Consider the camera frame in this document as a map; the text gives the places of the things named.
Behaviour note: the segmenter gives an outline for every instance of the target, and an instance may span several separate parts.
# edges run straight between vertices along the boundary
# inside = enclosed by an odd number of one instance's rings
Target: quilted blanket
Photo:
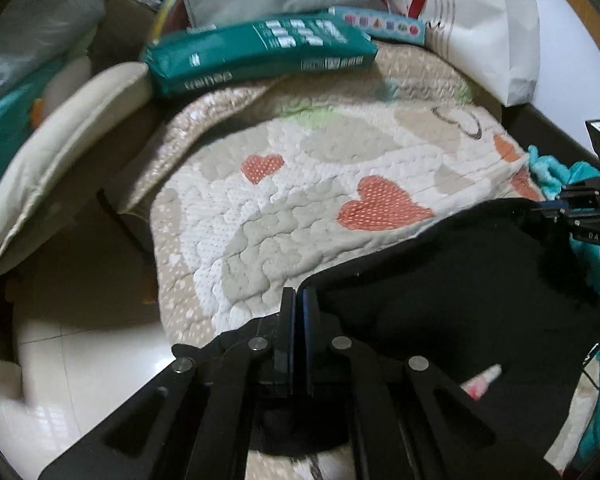
[[[541,200],[526,153],[479,98],[434,55],[381,46],[366,72],[233,86],[184,108],[118,201],[149,217],[171,342],[204,346],[276,312],[284,286],[475,203]],[[354,469],[349,447],[298,462],[250,452],[246,477],[344,480]]]

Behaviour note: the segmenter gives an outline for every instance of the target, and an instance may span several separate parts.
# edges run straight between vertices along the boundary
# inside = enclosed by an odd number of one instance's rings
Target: silver bolt
[[[336,336],[331,340],[331,346],[336,350],[346,350],[347,348],[351,348],[351,339],[345,335]]]
[[[249,348],[253,351],[264,350],[269,345],[269,341],[263,337],[253,337],[249,339]]]
[[[188,357],[178,357],[171,363],[171,369],[177,374],[183,374],[193,368],[193,361]]]
[[[415,355],[411,359],[409,359],[409,368],[411,370],[415,370],[417,372],[423,372],[427,368],[429,368],[429,361],[421,355]]]

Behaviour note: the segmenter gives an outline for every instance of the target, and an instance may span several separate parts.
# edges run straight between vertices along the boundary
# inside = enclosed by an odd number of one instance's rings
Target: black garment
[[[378,353],[424,355],[459,383],[501,364],[480,403],[544,454],[600,340],[600,297],[568,234],[523,220],[533,206],[481,204],[301,289],[315,286],[320,309]]]

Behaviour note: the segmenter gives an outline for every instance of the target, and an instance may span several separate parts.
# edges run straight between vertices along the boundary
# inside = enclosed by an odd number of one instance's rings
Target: green package
[[[176,32],[148,45],[141,59],[168,98],[229,81],[370,66],[377,52],[364,32],[314,14]]]

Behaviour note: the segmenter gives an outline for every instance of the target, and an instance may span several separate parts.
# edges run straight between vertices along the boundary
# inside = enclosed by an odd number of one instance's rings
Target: turquoise cloth
[[[47,83],[61,68],[60,60],[50,61],[0,99],[0,179],[11,159],[32,133],[29,111],[33,101],[40,97]]]
[[[600,172],[587,162],[576,162],[570,168],[551,155],[538,155],[535,146],[529,146],[529,169],[544,195],[553,200],[562,186],[576,184],[600,176]],[[587,282],[600,295],[600,248],[596,245],[571,240],[571,249],[587,271]],[[600,350],[596,357],[600,360]],[[572,465],[584,469],[600,450],[600,395],[596,410],[585,432]]]

